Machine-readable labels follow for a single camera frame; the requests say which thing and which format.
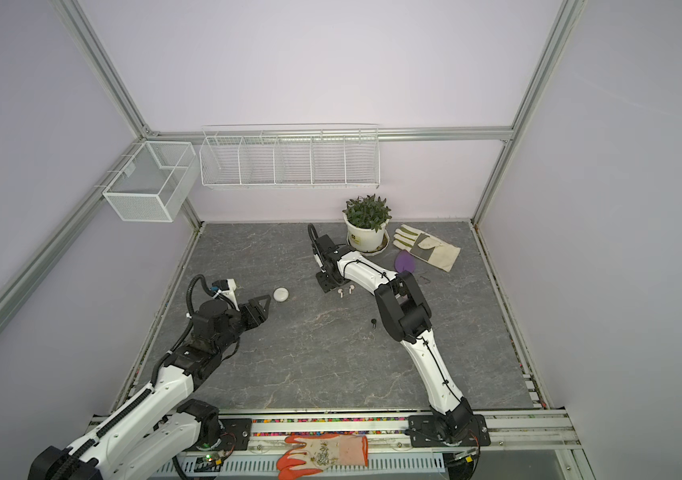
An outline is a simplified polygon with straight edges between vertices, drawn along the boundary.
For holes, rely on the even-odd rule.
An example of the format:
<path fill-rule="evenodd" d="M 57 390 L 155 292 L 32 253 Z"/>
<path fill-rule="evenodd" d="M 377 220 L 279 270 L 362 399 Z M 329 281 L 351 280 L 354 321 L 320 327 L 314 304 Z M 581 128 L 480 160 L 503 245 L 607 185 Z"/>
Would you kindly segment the white earbud charging case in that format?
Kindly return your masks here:
<path fill-rule="evenodd" d="M 273 298 L 279 303 L 286 302 L 289 298 L 289 291 L 284 287 L 277 288 L 273 292 Z"/>

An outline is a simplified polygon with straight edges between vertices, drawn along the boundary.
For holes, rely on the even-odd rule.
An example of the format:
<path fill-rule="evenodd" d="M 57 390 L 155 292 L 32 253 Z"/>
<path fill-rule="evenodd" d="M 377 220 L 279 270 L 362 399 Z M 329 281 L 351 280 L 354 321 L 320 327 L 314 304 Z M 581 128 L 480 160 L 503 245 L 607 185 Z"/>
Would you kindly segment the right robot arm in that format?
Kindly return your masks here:
<path fill-rule="evenodd" d="M 312 252 L 320 267 L 316 279 L 327 293 L 354 283 L 371 293 L 380 323 L 407 351 L 427 392 L 431 414 L 410 418 L 410 436 L 416 446 L 474 446 L 491 444 L 485 417 L 476 413 L 453 381 L 437 346 L 432 310 L 416 279 L 375 264 L 360 252 L 319 235 L 307 225 Z"/>

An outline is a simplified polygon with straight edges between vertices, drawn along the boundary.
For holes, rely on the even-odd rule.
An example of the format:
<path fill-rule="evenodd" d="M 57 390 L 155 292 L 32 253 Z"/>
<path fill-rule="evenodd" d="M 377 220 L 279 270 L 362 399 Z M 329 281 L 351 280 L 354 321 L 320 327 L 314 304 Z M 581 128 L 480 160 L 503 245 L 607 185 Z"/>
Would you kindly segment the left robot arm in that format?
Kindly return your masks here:
<path fill-rule="evenodd" d="M 268 318 L 271 295 L 244 303 L 232 279 L 192 278 L 187 324 L 151 369 L 148 382 L 92 430 L 64 448 L 45 449 L 31 479 L 147 479 L 182 451 L 215 448 L 228 437 L 217 407 L 193 399 L 238 349 L 242 335 Z"/>

